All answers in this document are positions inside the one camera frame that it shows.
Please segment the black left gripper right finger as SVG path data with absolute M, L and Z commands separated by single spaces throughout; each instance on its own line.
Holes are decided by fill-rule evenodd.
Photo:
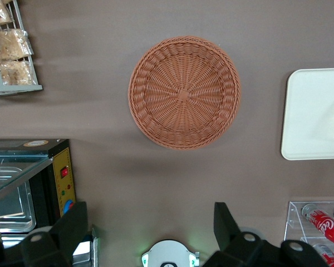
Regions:
M 241 231 L 226 203 L 214 204 L 214 235 L 219 250 L 204 266 L 281 266 L 279 248 L 250 231 Z

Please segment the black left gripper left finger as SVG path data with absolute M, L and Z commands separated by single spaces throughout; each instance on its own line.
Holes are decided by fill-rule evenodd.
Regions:
M 21 243 L 25 266 L 71 266 L 73 252 L 87 234 L 87 204 L 77 202 L 49 231 L 38 231 Z

